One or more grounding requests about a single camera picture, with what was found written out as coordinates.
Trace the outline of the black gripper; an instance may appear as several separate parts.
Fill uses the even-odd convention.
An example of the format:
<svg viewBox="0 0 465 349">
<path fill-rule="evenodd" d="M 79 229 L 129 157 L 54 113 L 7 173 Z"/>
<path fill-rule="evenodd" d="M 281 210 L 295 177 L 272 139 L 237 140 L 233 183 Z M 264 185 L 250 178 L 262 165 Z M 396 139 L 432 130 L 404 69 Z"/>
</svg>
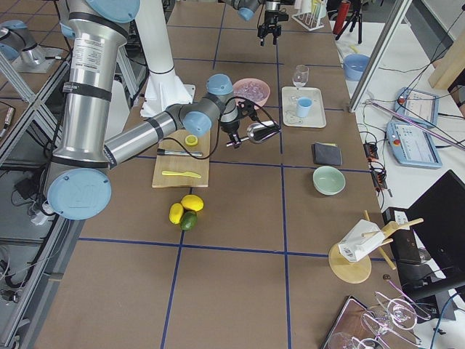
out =
<svg viewBox="0 0 465 349">
<path fill-rule="evenodd" d="M 257 36 L 260 38 L 260 46 L 264 46 L 264 38 L 270 33 L 273 35 L 273 45 L 277 45 L 278 37 L 281 35 L 281 25 L 279 22 L 285 22 L 288 19 L 289 15 L 285 11 L 266 10 L 264 22 L 258 26 L 257 31 Z"/>
<path fill-rule="evenodd" d="M 220 129 L 225 132 L 230 138 L 230 142 L 227 146 L 239 148 L 242 140 L 238 133 L 240 127 L 240 121 L 245 117 L 249 117 L 252 121 L 258 121 L 258 115 L 252 101 L 240 101 L 236 106 L 235 117 L 231 121 L 224 121 L 225 114 L 220 119 Z"/>
</svg>

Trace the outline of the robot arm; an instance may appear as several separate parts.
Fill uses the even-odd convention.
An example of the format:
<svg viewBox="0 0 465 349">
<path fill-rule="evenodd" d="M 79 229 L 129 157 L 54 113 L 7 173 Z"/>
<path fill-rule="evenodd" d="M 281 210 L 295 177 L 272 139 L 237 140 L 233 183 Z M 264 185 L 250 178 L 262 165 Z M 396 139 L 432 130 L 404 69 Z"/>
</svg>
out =
<svg viewBox="0 0 465 349">
<path fill-rule="evenodd" d="M 211 76 L 206 95 L 193 103 L 174 71 L 160 1 L 64 1 L 60 14 L 74 42 L 70 77 L 63 87 L 62 137 L 46 178 L 46 199 L 55 213 L 70 220 L 99 214 L 112 192 L 107 171 L 177 130 L 200 137 L 218 124 L 233 142 L 239 140 L 246 110 L 237 106 L 230 78 Z M 150 69 L 146 119 L 106 139 L 117 56 L 127 42 L 130 22 L 137 25 Z"/>
<path fill-rule="evenodd" d="M 225 4 L 234 8 L 239 17 L 245 21 L 249 21 L 254 16 L 259 7 L 264 9 L 264 19 L 262 23 L 257 24 L 257 37 L 260 40 L 260 45 L 263 47 L 267 35 L 272 34 L 272 44 L 276 45 L 278 38 L 281 35 L 281 22 L 289 20 L 289 14 L 282 5 L 293 5 L 294 1 L 280 0 L 232 0 L 224 1 Z"/>
</svg>

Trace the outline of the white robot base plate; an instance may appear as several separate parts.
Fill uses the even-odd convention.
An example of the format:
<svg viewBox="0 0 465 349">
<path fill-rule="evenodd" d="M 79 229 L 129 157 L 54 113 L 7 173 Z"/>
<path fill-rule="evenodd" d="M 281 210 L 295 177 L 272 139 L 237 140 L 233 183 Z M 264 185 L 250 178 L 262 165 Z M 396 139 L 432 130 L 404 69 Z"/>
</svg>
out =
<svg viewBox="0 0 465 349">
<path fill-rule="evenodd" d="M 150 73 L 141 117 L 150 118 L 173 104 L 190 104 L 195 95 L 195 85 L 184 84 L 175 71 L 163 74 Z"/>
</svg>

